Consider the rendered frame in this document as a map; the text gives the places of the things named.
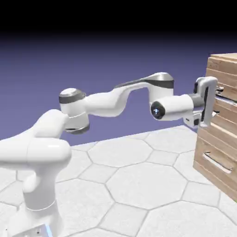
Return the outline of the wood drawer front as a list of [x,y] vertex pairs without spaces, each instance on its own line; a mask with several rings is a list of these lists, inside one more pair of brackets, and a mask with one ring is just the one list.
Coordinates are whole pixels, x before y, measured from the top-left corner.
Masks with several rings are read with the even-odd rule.
[[[224,87],[224,91],[218,94],[237,100],[237,53],[210,55],[206,75],[216,77],[218,86]],[[237,104],[216,98],[214,110],[220,114],[214,116],[212,122],[237,135]]]
[[[225,173],[203,157],[204,152],[227,168]],[[237,135],[212,124],[198,130],[193,167],[234,201],[237,201]]]

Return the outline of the light wood cabinet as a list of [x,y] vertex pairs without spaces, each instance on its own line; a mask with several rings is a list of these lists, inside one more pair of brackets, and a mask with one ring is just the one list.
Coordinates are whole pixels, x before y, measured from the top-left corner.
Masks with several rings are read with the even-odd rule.
[[218,79],[216,115],[197,131],[193,167],[237,202],[237,53],[210,55],[206,75]]

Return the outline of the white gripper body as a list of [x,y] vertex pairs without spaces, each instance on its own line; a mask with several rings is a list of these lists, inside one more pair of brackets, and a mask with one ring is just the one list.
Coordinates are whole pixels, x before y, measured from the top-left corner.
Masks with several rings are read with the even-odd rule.
[[217,78],[213,76],[199,77],[196,80],[195,109],[202,110],[200,115],[201,127],[208,127],[211,124],[217,83]]

